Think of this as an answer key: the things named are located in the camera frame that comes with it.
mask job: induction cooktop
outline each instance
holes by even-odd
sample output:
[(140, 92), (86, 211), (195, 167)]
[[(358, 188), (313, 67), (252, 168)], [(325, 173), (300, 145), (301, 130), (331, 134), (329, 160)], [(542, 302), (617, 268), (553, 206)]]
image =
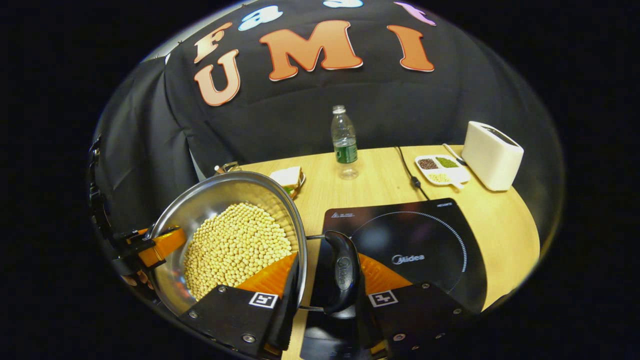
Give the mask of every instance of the induction cooktop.
[[(480, 313), (486, 298), (486, 273), (476, 239), (453, 199), (406, 204), (329, 209), (323, 232), (351, 238), (359, 253), (379, 261), (413, 284), (438, 286), (467, 309)], [(311, 306), (327, 304), (332, 294), (332, 252), (322, 241)], [(353, 319), (309, 313), (301, 351), (306, 360), (337, 356), (369, 359), (357, 343)]]

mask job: blue letter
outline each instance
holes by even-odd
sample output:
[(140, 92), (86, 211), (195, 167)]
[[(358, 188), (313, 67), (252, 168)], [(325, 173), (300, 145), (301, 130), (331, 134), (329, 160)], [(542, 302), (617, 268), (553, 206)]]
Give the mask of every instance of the blue letter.
[(265, 8), (261, 8), (260, 10), (256, 10), (251, 14), (245, 16), (240, 24), (238, 30), (244, 31), (254, 28), (262, 24), (263, 22), (273, 21), (279, 18), (282, 15), (282, 12), (278, 11), (278, 7), (276, 5), (267, 6)]
[(362, 6), (360, 0), (327, 0), (323, 4), (330, 8), (359, 8)]

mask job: black pan handle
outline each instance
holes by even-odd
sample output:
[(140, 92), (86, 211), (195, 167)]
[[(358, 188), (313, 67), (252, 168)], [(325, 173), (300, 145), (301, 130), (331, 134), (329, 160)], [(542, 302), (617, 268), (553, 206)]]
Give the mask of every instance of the black pan handle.
[(333, 278), (337, 288), (332, 303), (324, 307), (324, 313), (330, 315), (355, 303), (360, 282), (360, 258), (355, 245), (345, 234), (327, 231), (324, 238), (333, 250)]

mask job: white toaster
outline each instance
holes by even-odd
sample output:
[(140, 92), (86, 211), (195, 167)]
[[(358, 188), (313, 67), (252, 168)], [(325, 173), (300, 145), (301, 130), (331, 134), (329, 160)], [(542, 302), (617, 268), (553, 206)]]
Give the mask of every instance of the white toaster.
[(524, 150), (493, 126), (470, 121), (462, 158), (484, 186), (509, 190), (520, 168)]

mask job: plastic bottle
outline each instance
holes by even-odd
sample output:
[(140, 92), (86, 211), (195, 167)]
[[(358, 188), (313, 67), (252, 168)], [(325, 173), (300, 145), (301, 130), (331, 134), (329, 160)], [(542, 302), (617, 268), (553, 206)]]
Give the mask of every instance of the plastic bottle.
[(331, 123), (331, 138), (333, 151), (338, 162), (341, 179), (351, 180), (358, 177), (356, 162), (358, 148), (356, 146), (356, 129), (347, 116), (344, 105), (333, 107), (333, 121)]

